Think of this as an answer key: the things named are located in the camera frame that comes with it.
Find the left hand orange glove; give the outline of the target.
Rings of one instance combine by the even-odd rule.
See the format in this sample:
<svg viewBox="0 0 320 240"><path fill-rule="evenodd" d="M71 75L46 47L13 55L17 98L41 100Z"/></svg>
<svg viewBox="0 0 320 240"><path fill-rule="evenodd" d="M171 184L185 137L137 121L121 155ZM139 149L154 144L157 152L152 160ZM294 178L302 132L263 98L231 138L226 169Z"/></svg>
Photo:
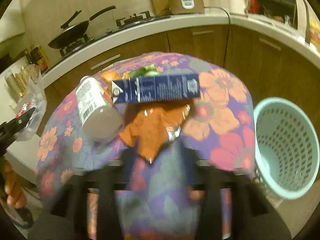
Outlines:
<svg viewBox="0 0 320 240"><path fill-rule="evenodd" d="M17 173L12 169L11 164L6 160L4 162L5 187L7 194L7 204L15 209L26 207L27 198L22 191L20 184L17 182Z"/></svg>

